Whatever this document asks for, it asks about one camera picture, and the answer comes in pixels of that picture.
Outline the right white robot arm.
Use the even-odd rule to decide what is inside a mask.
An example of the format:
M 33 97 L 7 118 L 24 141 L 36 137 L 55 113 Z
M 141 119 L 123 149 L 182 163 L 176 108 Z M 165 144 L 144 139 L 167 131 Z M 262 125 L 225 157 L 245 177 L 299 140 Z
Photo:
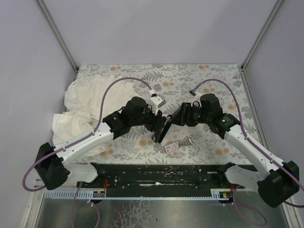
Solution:
M 276 208 L 299 191 L 297 164 L 283 161 L 258 143 L 237 118 L 223 112 L 214 94 L 196 96 L 192 103 L 182 103 L 172 115 L 172 123 L 188 127 L 206 124 L 238 149 L 256 172 L 231 164 L 224 172 L 227 180 L 257 192 L 267 205 Z

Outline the red white staple box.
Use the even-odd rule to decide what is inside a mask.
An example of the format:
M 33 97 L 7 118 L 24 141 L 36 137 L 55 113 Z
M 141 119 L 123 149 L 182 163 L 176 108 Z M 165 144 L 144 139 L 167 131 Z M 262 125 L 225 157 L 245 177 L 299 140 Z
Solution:
M 164 146 L 164 149 L 167 153 L 170 153 L 172 151 L 175 151 L 177 149 L 179 149 L 179 146 L 178 144 L 175 142 L 175 143 L 171 143 L 171 144 L 168 144 L 166 146 Z

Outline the metal staple strip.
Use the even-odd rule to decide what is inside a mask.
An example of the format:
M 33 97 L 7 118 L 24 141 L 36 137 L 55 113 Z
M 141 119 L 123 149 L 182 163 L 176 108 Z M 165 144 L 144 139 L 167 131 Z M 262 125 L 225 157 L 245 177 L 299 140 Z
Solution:
M 185 139 L 185 140 L 180 140 L 176 142 L 178 147 L 188 147 L 188 146 L 193 146 L 194 142 L 191 138 Z

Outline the black stapler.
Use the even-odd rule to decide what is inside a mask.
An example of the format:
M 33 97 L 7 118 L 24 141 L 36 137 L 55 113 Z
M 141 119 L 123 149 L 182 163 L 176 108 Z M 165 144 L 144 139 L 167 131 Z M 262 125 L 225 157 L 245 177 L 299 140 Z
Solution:
M 166 117 L 166 122 L 164 127 L 153 134 L 156 137 L 156 140 L 154 142 L 161 143 L 172 125 L 174 124 L 172 124 L 172 114 L 170 114 Z

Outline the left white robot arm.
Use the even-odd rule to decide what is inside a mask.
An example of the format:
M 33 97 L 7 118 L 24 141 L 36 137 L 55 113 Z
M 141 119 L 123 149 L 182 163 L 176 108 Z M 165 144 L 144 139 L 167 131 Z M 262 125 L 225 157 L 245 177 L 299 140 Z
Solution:
M 165 99 L 153 94 L 148 101 L 133 97 L 124 107 L 104 117 L 94 129 L 68 142 L 40 146 L 35 170 L 47 190 L 54 190 L 66 182 L 92 182 L 97 176 L 91 164 L 75 164 L 74 161 L 95 147 L 127 134 L 134 126 L 144 126 L 148 131 L 161 129 L 166 118 L 159 110 Z

